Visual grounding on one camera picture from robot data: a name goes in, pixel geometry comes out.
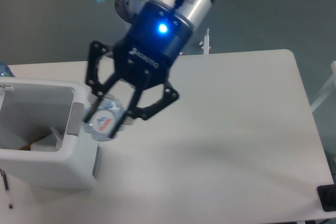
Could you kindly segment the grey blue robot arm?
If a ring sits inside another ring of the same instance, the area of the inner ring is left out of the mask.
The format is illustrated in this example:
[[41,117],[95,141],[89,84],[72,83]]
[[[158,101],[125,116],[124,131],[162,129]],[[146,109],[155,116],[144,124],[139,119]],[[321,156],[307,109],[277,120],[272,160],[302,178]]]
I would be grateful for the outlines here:
[[110,141],[125,124],[147,120],[179,98],[169,72],[215,0],[147,0],[115,45],[92,41],[86,85],[95,98],[85,131]]

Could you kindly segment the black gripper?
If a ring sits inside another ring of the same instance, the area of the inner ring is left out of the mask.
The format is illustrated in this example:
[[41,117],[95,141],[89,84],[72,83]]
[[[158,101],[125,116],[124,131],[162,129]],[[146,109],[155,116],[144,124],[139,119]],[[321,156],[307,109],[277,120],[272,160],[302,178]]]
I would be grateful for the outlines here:
[[[99,81],[99,62],[103,56],[113,58],[114,69],[120,79],[135,87],[129,106],[109,133],[114,138],[127,118],[146,121],[179,99],[179,93],[167,81],[169,70],[192,35],[191,28],[167,9],[147,2],[122,40],[114,45],[92,41],[89,46],[85,84],[91,88],[93,102],[83,122],[88,123],[96,113],[107,91]],[[150,80],[142,81],[144,71]],[[144,88],[163,84],[162,97],[153,104],[138,107]]]

